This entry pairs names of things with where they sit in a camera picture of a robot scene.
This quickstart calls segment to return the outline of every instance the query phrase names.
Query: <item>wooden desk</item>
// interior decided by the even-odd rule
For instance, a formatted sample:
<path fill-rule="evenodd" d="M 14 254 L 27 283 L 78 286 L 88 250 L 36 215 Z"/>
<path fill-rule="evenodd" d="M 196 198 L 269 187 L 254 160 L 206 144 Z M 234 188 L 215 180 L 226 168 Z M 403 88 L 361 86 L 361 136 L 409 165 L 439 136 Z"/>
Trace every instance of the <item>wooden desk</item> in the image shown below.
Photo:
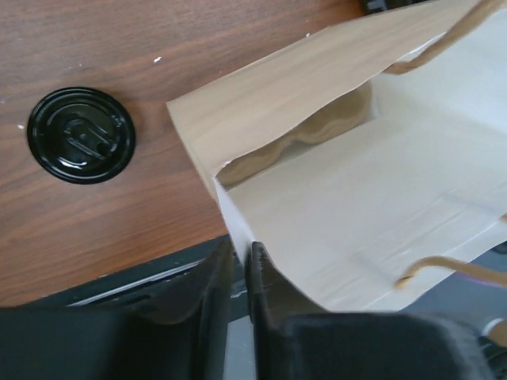
<path fill-rule="evenodd" d="M 6 0 L 0 13 L 0 305 L 17 305 L 225 234 L 165 102 L 361 15 L 359 0 Z M 57 180 L 25 127 L 64 86 L 131 113 L 131 164 L 102 184 Z"/>

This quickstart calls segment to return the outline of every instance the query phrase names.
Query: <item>twisted paper handle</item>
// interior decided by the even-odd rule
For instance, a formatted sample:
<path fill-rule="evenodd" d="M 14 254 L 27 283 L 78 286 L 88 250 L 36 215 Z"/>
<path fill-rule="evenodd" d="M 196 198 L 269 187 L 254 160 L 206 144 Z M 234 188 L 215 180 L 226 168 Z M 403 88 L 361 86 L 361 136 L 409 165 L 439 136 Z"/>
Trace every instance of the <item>twisted paper handle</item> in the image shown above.
<path fill-rule="evenodd" d="M 388 74 L 405 74 L 425 65 L 455 42 L 466 36 L 468 33 L 480 26 L 489 16 L 499 10 L 505 4 L 505 0 L 482 0 L 473 7 L 460 21 L 449 29 L 437 42 L 428 46 L 419 56 L 407 62 L 396 62 L 389 66 L 385 72 Z M 507 222 L 507 214 L 501 217 Z M 496 283 L 507 287 L 507 274 L 491 271 L 449 257 L 431 256 L 413 263 L 405 273 L 396 281 L 395 287 L 403 286 L 408 280 L 414 277 L 424 267 L 444 267 L 453 271 L 482 279 L 490 283 Z"/>
<path fill-rule="evenodd" d="M 447 48 L 461 40 L 468 33 L 479 27 L 489 16 L 504 5 L 504 1 L 505 0 L 482 0 L 450 28 L 437 42 L 429 45 L 420 55 L 411 61 L 393 63 L 384 72 L 400 75 L 425 65 Z"/>

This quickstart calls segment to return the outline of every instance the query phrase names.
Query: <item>kraft paper bag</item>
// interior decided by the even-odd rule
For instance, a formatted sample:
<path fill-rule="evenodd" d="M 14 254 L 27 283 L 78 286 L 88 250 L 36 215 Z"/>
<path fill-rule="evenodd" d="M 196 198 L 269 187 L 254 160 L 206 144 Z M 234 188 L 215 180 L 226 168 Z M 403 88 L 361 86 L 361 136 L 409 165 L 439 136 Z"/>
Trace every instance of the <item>kraft paper bag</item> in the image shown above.
<path fill-rule="evenodd" d="M 168 108 L 240 259 L 262 241 L 328 310 L 400 310 L 452 270 L 507 284 L 467 264 L 507 240 L 502 1 L 337 25 Z"/>

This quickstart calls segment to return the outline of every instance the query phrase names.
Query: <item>brown paper bag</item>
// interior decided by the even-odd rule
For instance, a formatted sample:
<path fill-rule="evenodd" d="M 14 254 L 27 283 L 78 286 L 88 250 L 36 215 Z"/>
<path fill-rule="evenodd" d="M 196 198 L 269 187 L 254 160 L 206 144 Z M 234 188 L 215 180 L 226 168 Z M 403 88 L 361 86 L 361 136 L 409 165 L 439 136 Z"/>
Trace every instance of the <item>brown paper bag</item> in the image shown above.
<path fill-rule="evenodd" d="M 507 10 L 477 4 L 337 25 L 168 103 L 240 258 L 259 240 L 328 310 L 400 310 L 451 273 L 395 290 L 415 261 L 507 240 Z"/>

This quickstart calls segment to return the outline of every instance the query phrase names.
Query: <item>round black lid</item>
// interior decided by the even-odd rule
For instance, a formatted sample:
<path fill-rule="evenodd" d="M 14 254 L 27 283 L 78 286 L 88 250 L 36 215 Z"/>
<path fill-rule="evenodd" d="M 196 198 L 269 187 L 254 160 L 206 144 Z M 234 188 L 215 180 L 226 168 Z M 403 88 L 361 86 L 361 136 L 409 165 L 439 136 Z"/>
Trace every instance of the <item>round black lid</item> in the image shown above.
<path fill-rule="evenodd" d="M 73 184 L 113 178 L 135 148 L 134 124 L 125 108 L 107 93 L 86 87 L 47 95 L 32 110 L 27 134 L 39 164 Z"/>

